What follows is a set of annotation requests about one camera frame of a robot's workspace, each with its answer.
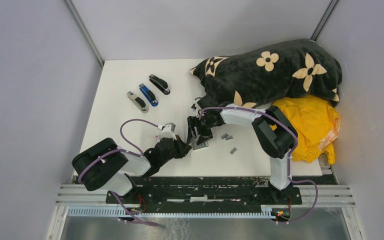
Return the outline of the staple box with staples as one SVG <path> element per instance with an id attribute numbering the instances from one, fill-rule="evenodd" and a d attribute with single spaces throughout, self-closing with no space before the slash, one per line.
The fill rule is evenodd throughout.
<path id="1" fill-rule="evenodd" d="M 192 143 L 192 149 L 193 149 L 194 151 L 196 151 L 196 150 L 200 150 L 200 149 L 204 149 L 204 148 L 207 148 L 208 146 L 209 146 L 209 145 L 208 145 L 207 142 L 203 142 L 203 143 L 198 144 L 197 141 L 194 141 L 194 142 Z"/>

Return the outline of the red white staple box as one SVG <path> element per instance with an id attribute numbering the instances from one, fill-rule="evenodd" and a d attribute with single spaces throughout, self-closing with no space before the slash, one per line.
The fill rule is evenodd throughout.
<path id="1" fill-rule="evenodd" d="M 161 141 L 161 138 L 160 138 L 159 135 L 156 135 L 156 136 L 155 136 L 155 141 L 156 141 L 156 143 L 159 143 L 159 142 Z"/>

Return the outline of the black stapler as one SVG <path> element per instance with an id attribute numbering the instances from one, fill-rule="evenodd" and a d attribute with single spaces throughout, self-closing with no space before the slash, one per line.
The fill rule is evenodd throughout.
<path id="1" fill-rule="evenodd" d="M 154 86 L 156 86 L 164 95 L 169 95 L 171 93 L 168 83 L 165 80 L 157 77 L 156 75 L 150 74 L 149 81 Z"/>

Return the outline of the blue stapler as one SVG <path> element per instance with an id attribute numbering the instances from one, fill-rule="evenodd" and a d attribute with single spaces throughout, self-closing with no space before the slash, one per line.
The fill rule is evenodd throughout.
<path id="1" fill-rule="evenodd" d="M 139 85 L 139 90 L 145 96 L 151 106 L 156 107 L 159 104 L 155 94 L 146 85 L 141 83 Z"/>

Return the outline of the beige stapler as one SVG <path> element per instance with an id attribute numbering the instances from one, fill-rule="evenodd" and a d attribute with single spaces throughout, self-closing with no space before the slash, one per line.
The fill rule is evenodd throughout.
<path id="1" fill-rule="evenodd" d="M 145 101 L 132 91 L 127 92 L 128 99 L 143 113 L 146 114 L 149 111 Z"/>

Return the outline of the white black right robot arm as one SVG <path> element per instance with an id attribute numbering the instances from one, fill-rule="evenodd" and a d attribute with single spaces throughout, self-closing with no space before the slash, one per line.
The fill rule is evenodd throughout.
<path id="1" fill-rule="evenodd" d="M 282 204 L 289 198 L 288 189 L 293 186 L 291 177 L 292 152 L 298 146 L 298 133 L 274 105 L 256 109 L 234 103 L 218 103 L 210 95 L 194 100 L 191 107 L 195 116 L 187 119 L 187 144 L 201 145 L 213 138 L 212 128 L 222 125 L 238 125 L 253 129 L 260 146 L 270 157 L 269 199 Z"/>

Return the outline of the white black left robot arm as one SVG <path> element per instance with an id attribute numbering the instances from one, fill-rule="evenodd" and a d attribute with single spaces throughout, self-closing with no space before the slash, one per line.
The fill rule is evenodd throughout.
<path id="1" fill-rule="evenodd" d="M 125 203 L 136 200 L 136 184 L 128 173 L 150 177 L 172 159 L 184 158 L 192 147 L 175 138 L 163 137 L 144 155 L 121 148 L 107 137 L 79 153 L 71 162 L 78 182 L 90 192 L 104 189 L 113 192 Z"/>

